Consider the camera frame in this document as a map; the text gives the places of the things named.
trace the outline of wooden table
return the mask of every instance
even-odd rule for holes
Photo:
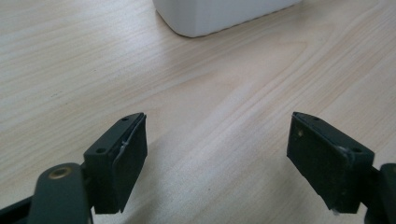
[[[362,223],[286,157],[293,111],[396,161],[396,2],[304,0],[199,38],[150,0],[0,2],[0,207],[119,118],[148,115],[123,214],[95,223]]]

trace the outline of light wood grain surface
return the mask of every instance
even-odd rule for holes
[[[293,111],[396,161],[396,1],[304,0],[174,34],[150,0],[0,2],[0,207],[119,118],[148,115],[123,214],[95,223],[362,223],[286,157]]]

